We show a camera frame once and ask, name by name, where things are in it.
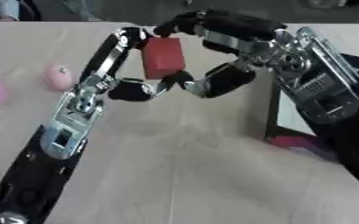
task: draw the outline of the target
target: table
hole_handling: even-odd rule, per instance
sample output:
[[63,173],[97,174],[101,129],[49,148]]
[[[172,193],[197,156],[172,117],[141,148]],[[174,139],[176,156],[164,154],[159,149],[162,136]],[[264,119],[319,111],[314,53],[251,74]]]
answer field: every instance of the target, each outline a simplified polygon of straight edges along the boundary
[[[1,23],[0,179],[60,97],[43,88],[50,64],[81,72],[116,23]],[[293,24],[293,30],[302,24]],[[359,55],[359,24],[310,24]],[[203,75],[230,56],[182,36],[187,69]],[[132,54],[119,75],[141,74]],[[263,143],[271,77],[218,99],[177,87],[146,103],[107,101],[47,223],[359,223],[359,183],[337,164]]]

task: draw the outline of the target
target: silver metal joint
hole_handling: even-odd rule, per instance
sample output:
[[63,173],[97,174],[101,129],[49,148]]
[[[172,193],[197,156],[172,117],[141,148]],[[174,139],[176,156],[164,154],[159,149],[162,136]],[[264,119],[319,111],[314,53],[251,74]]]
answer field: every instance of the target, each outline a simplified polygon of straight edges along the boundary
[[28,220],[19,213],[2,212],[0,213],[1,224],[27,224]]

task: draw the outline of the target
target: pink ball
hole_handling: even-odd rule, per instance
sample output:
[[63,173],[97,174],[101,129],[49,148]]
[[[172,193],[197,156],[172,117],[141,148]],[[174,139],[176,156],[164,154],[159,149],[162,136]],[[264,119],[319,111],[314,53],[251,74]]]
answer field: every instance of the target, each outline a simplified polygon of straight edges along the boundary
[[49,66],[45,71],[45,82],[54,91],[65,91],[74,84],[72,74],[65,66]]

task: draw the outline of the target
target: robotic hand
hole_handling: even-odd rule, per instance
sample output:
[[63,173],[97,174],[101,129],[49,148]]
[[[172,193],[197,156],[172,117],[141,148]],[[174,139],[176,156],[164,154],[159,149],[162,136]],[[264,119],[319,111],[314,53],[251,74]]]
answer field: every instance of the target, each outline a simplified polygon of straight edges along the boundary
[[46,220],[103,111],[106,92],[112,100],[145,102],[179,84],[201,98],[213,98],[250,83],[260,67],[268,69],[314,133],[359,180],[359,70],[325,39],[309,28],[292,35],[283,24],[218,10],[179,15],[154,32],[162,38],[175,32],[198,35],[206,48],[237,59],[202,80],[178,71],[152,86],[116,77],[130,49],[143,49],[152,35],[137,27],[109,35],[80,82],[63,94],[50,122],[38,128],[0,182],[0,223]]
[[218,10],[179,15],[155,29],[162,37],[174,32],[200,35],[206,48],[238,57],[204,80],[186,82],[185,90],[221,95],[250,82],[259,67],[267,68],[316,136],[359,180],[359,65],[348,63],[348,55],[310,28],[292,35],[282,24]]

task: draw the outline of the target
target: red wooden block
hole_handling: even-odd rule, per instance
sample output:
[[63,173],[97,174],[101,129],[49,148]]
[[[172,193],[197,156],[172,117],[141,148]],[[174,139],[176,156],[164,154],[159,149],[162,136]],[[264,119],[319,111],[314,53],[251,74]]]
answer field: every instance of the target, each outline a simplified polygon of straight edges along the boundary
[[144,73],[147,80],[161,80],[168,74],[185,69],[178,38],[150,38],[143,49]]

